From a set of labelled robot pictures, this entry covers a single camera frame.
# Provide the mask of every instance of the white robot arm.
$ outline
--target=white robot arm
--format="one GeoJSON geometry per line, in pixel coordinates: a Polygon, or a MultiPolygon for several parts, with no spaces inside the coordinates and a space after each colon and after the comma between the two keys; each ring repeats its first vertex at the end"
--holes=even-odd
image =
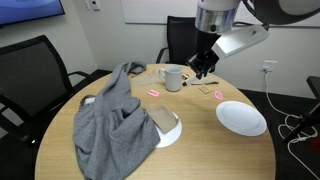
{"type": "Polygon", "coordinates": [[[196,53],[187,61],[197,79],[214,71],[219,59],[266,39],[269,24],[291,24],[320,12],[320,0],[242,1],[262,25],[231,30],[241,0],[198,1],[196,53]]]}

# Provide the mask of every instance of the small white plate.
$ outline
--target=small white plate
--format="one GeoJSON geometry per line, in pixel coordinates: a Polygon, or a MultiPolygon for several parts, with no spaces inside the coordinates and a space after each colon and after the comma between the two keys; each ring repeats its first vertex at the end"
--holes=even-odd
{"type": "Polygon", "coordinates": [[[218,105],[216,114],[226,128],[244,136],[258,136],[267,129],[260,112],[242,102],[225,101],[218,105]]]}
{"type": "Polygon", "coordinates": [[[171,144],[173,144],[179,139],[182,132],[182,123],[180,121],[180,118],[175,113],[173,113],[173,115],[178,120],[178,123],[176,127],[174,127],[171,131],[163,134],[162,131],[156,125],[156,129],[161,139],[160,142],[156,145],[156,148],[163,148],[163,147],[170,146],[171,144]]]}

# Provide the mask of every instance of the office chair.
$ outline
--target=office chair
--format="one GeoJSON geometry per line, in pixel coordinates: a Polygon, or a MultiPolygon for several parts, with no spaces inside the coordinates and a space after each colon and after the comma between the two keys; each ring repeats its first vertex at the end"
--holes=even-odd
{"type": "Polygon", "coordinates": [[[0,127],[30,147],[38,144],[55,113],[74,95],[69,80],[74,74],[94,81],[81,71],[68,74],[45,35],[0,48],[0,127]],[[26,128],[12,123],[7,110],[26,128]]]}
{"type": "Polygon", "coordinates": [[[284,138],[283,143],[289,143],[306,127],[320,125],[320,77],[309,76],[307,83],[318,103],[310,112],[300,115],[300,123],[284,138]]]}
{"type": "Polygon", "coordinates": [[[162,48],[156,63],[160,63],[163,53],[169,50],[169,61],[166,63],[185,65],[196,50],[196,27],[193,17],[167,17],[167,43],[162,48]]]}

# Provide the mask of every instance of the round table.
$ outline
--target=round table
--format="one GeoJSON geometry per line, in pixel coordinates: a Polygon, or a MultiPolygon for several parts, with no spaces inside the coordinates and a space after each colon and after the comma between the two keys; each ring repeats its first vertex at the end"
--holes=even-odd
{"type": "MultiPolygon", "coordinates": [[[[149,64],[141,75],[165,66],[149,64]]],[[[189,67],[182,67],[183,73],[194,74],[189,67]]],[[[85,87],[53,119],[38,152],[37,180],[83,179],[72,141],[74,115],[81,99],[96,95],[109,78],[110,75],[105,76],[85,87]]],[[[141,100],[141,106],[167,105],[181,119],[183,130],[174,144],[155,149],[127,179],[275,179],[275,153],[268,129],[259,136],[247,137],[224,127],[215,112],[220,103],[232,100],[253,105],[234,86],[214,78],[219,84],[207,85],[213,90],[208,94],[200,91],[199,85],[183,87],[178,92],[168,92],[163,82],[132,86],[132,96],[141,100]],[[151,89],[160,95],[148,95],[151,89]],[[223,93],[223,100],[214,98],[215,90],[223,93]]]]}

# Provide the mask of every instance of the television screen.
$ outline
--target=television screen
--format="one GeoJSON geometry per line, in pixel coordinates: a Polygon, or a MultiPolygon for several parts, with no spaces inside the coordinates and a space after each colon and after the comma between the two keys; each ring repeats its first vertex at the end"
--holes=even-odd
{"type": "Polygon", "coordinates": [[[60,0],[0,0],[0,27],[63,14],[60,0]]]}

